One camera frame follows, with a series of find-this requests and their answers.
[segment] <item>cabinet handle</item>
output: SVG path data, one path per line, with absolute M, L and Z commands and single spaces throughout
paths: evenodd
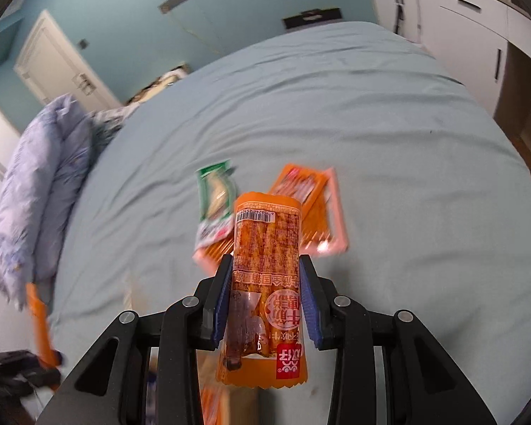
M 399 29 L 401 27 L 401 23 L 405 20 L 405 14 L 403 13 L 403 6 L 398 4 L 397 12 L 395 13 L 395 27 L 394 27 L 394 33 L 396 35 L 399 35 Z
M 480 8 L 477 4 L 470 3 L 469 1 L 466 1 L 466 0 L 457 0 L 457 1 L 459 4 L 468 6 L 470 9 L 473 9 L 474 11 L 477 11 L 479 13 L 482 12 L 482 8 Z
M 494 75 L 494 79 L 498 81 L 499 79 L 499 65 L 502 63 L 502 50 L 498 49 L 498 61 L 496 62 L 496 74 Z

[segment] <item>light blue wall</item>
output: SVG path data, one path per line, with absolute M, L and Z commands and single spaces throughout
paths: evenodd
M 173 16 L 160 13 L 157 6 L 163 1 L 26 0 L 11 59 L 17 57 L 39 13 L 47 9 L 74 44 L 82 38 L 89 41 L 82 56 L 125 101 L 171 67 L 187 62 L 198 69 L 218 58 L 183 32 Z M 340 7 L 346 20 L 375 22 L 370 0 L 190 0 L 173 15 L 215 48 L 230 53 L 282 34 L 283 17 L 332 6 Z M 33 117 L 35 104 L 23 107 L 11 97 L 18 87 L 5 87 L 7 73 L 12 83 L 19 82 L 13 71 L 0 71 L 1 107 L 22 129 Z
M 23 16 L 21 11 L 16 11 L 16 12 L 10 14 L 9 16 L 0 19 L 0 32 L 3 32 L 4 30 L 6 30 L 11 25 L 17 23 L 23 17 L 24 16 Z
M 0 66 L 0 111 L 20 132 L 43 108 L 14 72 L 15 57 Z

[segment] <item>screw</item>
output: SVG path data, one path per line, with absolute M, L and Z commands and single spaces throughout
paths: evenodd
M 346 296 L 336 296 L 335 297 L 335 305 L 336 306 L 349 306 L 350 305 L 350 299 Z
M 403 310 L 402 312 L 398 313 L 398 318 L 404 323 L 410 323 L 413 320 L 413 314 Z
M 187 308 L 199 305 L 199 300 L 195 296 L 187 296 L 181 302 L 183 303 L 183 306 L 186 306 Z
M 136 315 L 134 315 L 132 312 L 124 312 L 120 314 L 118 319 L 122 324 L 128 324 L 131 323 L 135 317 Z

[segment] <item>door handle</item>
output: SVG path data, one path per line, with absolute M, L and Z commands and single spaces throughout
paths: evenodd
M 90 96 L 96 89 L 96 86 L 92 84 L 88 76 L 84 73 L 80 73 L 79 77 L 82 79 L 79 89 L 85 94 L 85 96 Z
M 477 4 L 470 3 L 469 1 L 466 1 L 466 0 L 457 0 L 457 1 L 459 4 L 467 6 L 468 8 L 473 9 L 476 12 L 479 12 L 479 13 L 482 12 L 482 8 L 480 8 Z
M 497 81 L 499 80 L 499 68 L 502 63 L 502 50 L 498 49 L 498 60 L 496 62 L 496 74 L 494 75 L 494 79 Z

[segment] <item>green snack package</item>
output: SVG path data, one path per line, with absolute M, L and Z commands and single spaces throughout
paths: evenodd
M 234 228 L 235 188 L 228 170 L 230 161 L 213 164 L 197 171 L 200 222 L 195 249 L 226 238 Z

